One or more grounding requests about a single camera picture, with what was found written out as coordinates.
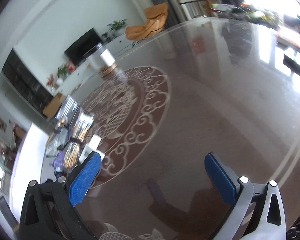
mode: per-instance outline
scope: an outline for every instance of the brown tabletop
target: brown tabletop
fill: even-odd
[[[229,210],[204,168],[212,151],[238,176],[276,180],[290,227],[300,214],[300,77],[282,60],[273,30],[202,17],[135,46],[104,83],[90,78],[74,97],[96,114],[106,157],[76,208],[93,233],[207,239]]]

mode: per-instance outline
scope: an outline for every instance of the orange chair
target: orange chair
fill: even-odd
[[[168,17],[168,3],[161,3],[144,9],[147,21],[142,26],[126,29],[128,40],[140,41],[162,31]]]

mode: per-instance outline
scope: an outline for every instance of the black tv screen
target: black tv screen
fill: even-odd
[[[92,28],[72,44],[65,51],[65,54],[78,67],[85,60],[83,55],[100,42],[102,42],[101,38],[94,28]]]

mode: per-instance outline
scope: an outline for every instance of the metal screw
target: metal screw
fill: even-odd
[[[249,179],[248,179],[247,177],[245,177],[245,176],[241,176],[241,177],[240,177],[240,181],[241,181],[242,183],[248,183],[248,182],[249,182]]]
[[[66,177],[65,176],[61,176],[58,178],[58,182],[60,183],[64,183],[66,181]]]
[[[31,180],[31,181],[29,182],[29,186],[30,186],[30,187],[33,187],[36,183],[37,183],[37,182],[36,182],[35,180]]]
[[[271,181],[270,181],[270,185],[271,185],[272,187],[276,187],[276,186],[277,186],[277,183],[276,183],[274,180],[271,180]]]

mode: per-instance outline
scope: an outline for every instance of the blue textured pad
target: blue textured pad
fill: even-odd
[[[91,153],[94,156],[83,167],[77,178],[69,189],[69,200],[72,206],[82,202],[92,181],[96,177],[101,167],[101,157],[98,153]]]
[[[204,166],[223,201],[230,206],[234,206],[236,203],[236,188],[212,154],[209,153],[206,155]]]

